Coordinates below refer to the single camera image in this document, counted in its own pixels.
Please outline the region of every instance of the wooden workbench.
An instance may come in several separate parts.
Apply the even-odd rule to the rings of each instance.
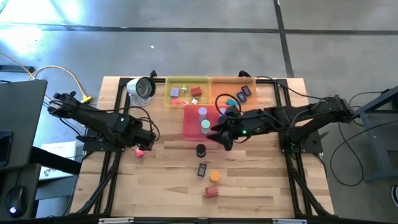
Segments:
[[[113,109],[120,77],[104,77],[98,97],[99,109]],[[289,87],[305,94],[301,78],[288,78]],[[258,84],[259,108],[275,106],[271,85]],[[170,110],[163,103],[164,84],[158,83],[154,102],[146,106],[161,138],[151,152],[138,159],[133,149],[122,154],[114,195],[112,216],[129,217],[293,217],[292,199],[284,155],[277,134],[254,136],[244,144],[234,144],[232,151],[213,142],[205,142],[206,156],[198,158],[198,142],[182,139],[183,110]],[[308,104],[304,97],[290,92],[292,106]],[[134,116],[144,116],[130,110]],[[103,152],[95,152],[82,164],[71,212],[77,211],[98,185]],[[207,163],[205,178],[197,176],[199,163]],[[304,154],[307,183],[319,202],[333,213],[325,171],[314,155]],[[219,196],[206,198],[211,186],[209,174],[221,173],[217,184]],[[304,211],[302,193],[298,190]],[[108,187],[104,191],[105,207]]]

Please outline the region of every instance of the white paper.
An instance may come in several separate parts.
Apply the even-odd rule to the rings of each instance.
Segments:
[[[60,142],[60,143],[51,143],[51,144],[43,144],[41,149],[46,150],[47,152],[51,152],[58,156],[62,157],[71,157],[69,159],[75,160],[76,157],[76,142]],[[56,179],[62,177],[71,177],[72,174],[68,174],[56,169],[51,169],[48,167],[42,167],[40,170],[39,180],[49,180]]]

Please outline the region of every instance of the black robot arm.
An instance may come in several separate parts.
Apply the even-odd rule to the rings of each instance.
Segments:
[[[250,138],[271,132],[283,135],[284,142],[288,144],[299,144],[309,134],[329,123],[351,121],[353,111],[344,99],[336,96],[306,106],[278,106],[243,113],[236,106],[230,106],[222,116],[227,119],[213,126],[211,130],[216,133],[207,135],[207,138],[221,143],[229,151],[232,149],[233,141],[239,137]],[[312,120],[303,126],[294,126],[295,123],[308,119]]]
[[[58,118],[71,118],[97,132],[97,141],[114,147],[139,145],[141,150],[152,149],[155,134],[142,128],[142,121],[117,111],[107,113],[92,106],[80,103],[74,98],[75,92],[54,95],[48,111]],[[77,137],[86,141],[86,137]]]

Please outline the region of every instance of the concrete floor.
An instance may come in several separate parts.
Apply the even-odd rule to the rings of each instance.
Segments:
[[[280,0],[286,29],[397,30],[395,0]],[[10,0],[1,23],[67,24],[112,27],[193,27],[278,29],[273,0]],[[74,72],[86,92],[98,96],[105,75],[223,75],[240,70],[251,75],[286,77],[279,34],[184,32],[70,32],[46,31],[41,26],[0,29],[0,52],[26,65],[60,65]],[[364,91],[383,91],[397,85],[397,35],[287,35],[294,77],[305,79],[315,96],[339,94],[349,99]],[[12,64],[1,57],[0,64]],[[25,80],[26,74],[2,73],[1,79]],[[64,72],[40,74],[49,81],[48,95],[77,90]],[[355,99],[363,105],[374,95]],[[346,136],[360,127],[342,124]],[[329,159],[342,142],[336,124],[322,143],[337,215],[398,222],[390,187],[398,180],[340,185],[331,175]],[[35,145],[69,141],[73,132],[43,110]],[[365,136],[352,140],[365,172],[373,160]],[[336,173],[347,182],[360,176],[347,147],[336,154]],[[38,216],[60,215],[64,198],[40,202]]]

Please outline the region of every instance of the pink tray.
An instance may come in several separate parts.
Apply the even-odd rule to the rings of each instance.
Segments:
[[[220,114],[217,112],[215,105],[187,105],[184,106],[184,120],[182,128],[182,136],[188,141],[211,141],[201,132],[199,121],[199,108],[207,109],[206,119],[210,121],[210,127],[218,124]],[[227,106],[219,106],[219,109],[227,108]]]

